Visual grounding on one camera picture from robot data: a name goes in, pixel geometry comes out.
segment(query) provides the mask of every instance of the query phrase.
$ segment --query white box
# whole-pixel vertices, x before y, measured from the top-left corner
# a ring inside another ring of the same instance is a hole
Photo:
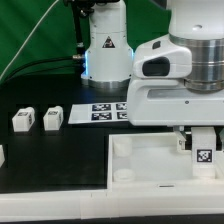
[[[4,162],[5,162],[5,156],[4,156],[2,145],[0,145],[0,168]]]
[[[34,114],[32,107],[20,109],[12,119],[14,131],[28,132],[35,121]]]
[[[63,108],[60,106],[49,108],[44,116],[45,131],[57,131],[64,120]]]

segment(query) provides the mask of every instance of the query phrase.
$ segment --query cable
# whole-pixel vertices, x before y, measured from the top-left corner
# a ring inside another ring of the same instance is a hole
[[[43,59],[43,60],[38,60],[38,61],[34,61],[34,62],[29,62],[25,65],[20,66],[19,68],[13,70],[6,78],[6,81],[10,78],[12,78],[14,75],[16,75],[18,72],[32,67],[34,65],[40,65],[40,64],[44,64],[44,63],[52,63],[52,62],[58,62],[58,61],[72,61],[73,57],[72,56],[68,56],[68,57],[60,57],[60,58],[51,58],[51,59]]]
[[[56,0],[49,8],[48,10],[44,13],[44,15],[41,17],[41,19],[39,20],[39,22],[36,24],[36,26],[33,28],[33,30],[31,31],[31,33],[29,34],[29,36],[26,38],[25,42],[23,43],[23,45],[20,47],[20,49],[18,50],[18,52],[16,53],[16,55],[13,57],[13,59],[10,61],[10,63],[6,66],[6,68],[4,69],[4,71],[2,72],[1,76],[0,76],[0,83],[3,79],[3,77],[5,76],[6,72],[8,71],[8,69],[10,68],[10,66],[13,64],[13,62],[17,59],[17,57],[19,56],[19,54],[21,53],[21,51],[23,50],[23,48],[26,46],[26,44],[28,43],[28,41],[30,40],[30,38],[32,37],[32,35],[34,34],[34,32],[36,31],[36,29],[39,27],[39,25],[42,23],[42,21],[45,19],[45,17],[48,15],[48,13],[51,11],[51,9],[54,8],[54,6],[59,2],[59,0]]]
[[[44,70],[39,70],[39,71],[34,71],[34,72],[27,72],[27,73],[23,73],[23,74],[19,74],[19,75],[14,75],[13,77],[8,78],[7,80],[5,80],[4,83],[7,83],[7,82],[11,81],[12,79],[17,78],[17,77],[21,77],[21,76],[31,75],[31,74],[35,74],[35,73],[40,74],[42,72],[49,72],[49,71],[59,70],[59,69],[63,69],[63,68],[75,68],[75,67],[76,67],[76,65],[66,65],[66,66],[49,68],[49,69],[44,69]]]

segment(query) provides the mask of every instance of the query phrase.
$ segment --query black table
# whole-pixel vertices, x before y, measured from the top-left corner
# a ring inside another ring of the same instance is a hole
[[[127,88],[105,91],[84,87],[77,75],[20,77],[0,87],[0,144],[6,162],[0,169],[0,193],[105,189],[110,134],[172,131],[133,127],[129,122],[69,125],[72,104],[124,102]],[[60,131],[44,131],[43,116],[60,105]],[[33,107],[36,121],[28,133],[14,133],[12,117]],[[223,223],[223,215],[164,216],[52,223]]]

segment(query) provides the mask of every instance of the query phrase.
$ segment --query green backdrop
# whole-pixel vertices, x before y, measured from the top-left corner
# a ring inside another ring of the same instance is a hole
[[[0,0],[0,73],[23,44],[54,0]],[[149,0],[126,0],[128,42],[136,47],[167,33],[170,13]],[[8,73],[39,59],[75,54],[71,9],[61,0],[46,17]],[[85,45],[89,45],[88,19],[82,20]]]

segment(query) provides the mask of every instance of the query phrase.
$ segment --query white container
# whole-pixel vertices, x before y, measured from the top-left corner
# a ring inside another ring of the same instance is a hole
[[[115,154],[117,138],[131,139],[131,154]],[[0,194],[0,221],[224,213],[223,152],[215,179],[195,179],[191,151],[178,144],[174,133],[111,135],[107,189]]]

